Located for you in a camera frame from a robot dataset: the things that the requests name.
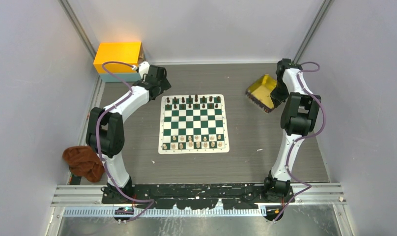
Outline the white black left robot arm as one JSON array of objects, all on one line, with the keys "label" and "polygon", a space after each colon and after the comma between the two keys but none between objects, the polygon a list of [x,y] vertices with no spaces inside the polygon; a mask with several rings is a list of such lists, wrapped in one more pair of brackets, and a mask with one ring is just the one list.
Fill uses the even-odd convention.
[{"label": "white black left robot arm", "polygon": [[97,153],[108,177],[108,196],[114,194],[122,203],[133,200],[133,186],[130,175],[125,169],[122,150],[125,145],[124,123],[138,108],[155,100],[171,88],[164,67],[143,62],[129,65],[138,72],[140,79],[132,85],[110,70],[106,72],[127,88],[115,102],[103,108],[94,107],[89,114],[86,131],[86,144]]}]

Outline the gold tin box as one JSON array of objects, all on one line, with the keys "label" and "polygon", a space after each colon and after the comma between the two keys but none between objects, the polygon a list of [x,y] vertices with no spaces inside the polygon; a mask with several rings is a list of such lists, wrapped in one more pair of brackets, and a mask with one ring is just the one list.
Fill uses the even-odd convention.
[{"label": "gold tin box", "polygon": [[245,90],[245,95],[265,113],[270,113],[281,104],[271,97],[276,85],[277,81],[272,76],[264,74]]}]

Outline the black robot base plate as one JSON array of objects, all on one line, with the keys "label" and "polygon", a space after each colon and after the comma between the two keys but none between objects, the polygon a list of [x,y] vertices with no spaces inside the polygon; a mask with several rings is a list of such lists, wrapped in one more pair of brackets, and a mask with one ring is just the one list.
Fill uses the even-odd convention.
[{"label": "black robot base plate", "polygon": [[275,193],[264,184],[136,184],[129,189],[132,200],[123,197],[114,187],[101,187],[103,204],[132,204],[144,209],[153,200],[154,209],[214,209],[221,202],[224,210],[257,209],[259,204],[286,203],[293,190],[286,195]]}]

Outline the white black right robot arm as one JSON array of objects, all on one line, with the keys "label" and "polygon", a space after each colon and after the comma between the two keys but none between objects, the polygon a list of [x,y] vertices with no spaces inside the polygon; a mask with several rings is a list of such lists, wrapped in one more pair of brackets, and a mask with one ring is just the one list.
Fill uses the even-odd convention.
[{"label": "white black right robot arm", "polygon": [[269,202],[289,196],[291,171],[300,145],[314,130],[321,96],[312,93],[303,77],[300,64],[291,59],[277,63],[276,86],[270,92],[275,107],[284,103],[280,127],[283,130],[277,160],[264,180],[263,195]]}]

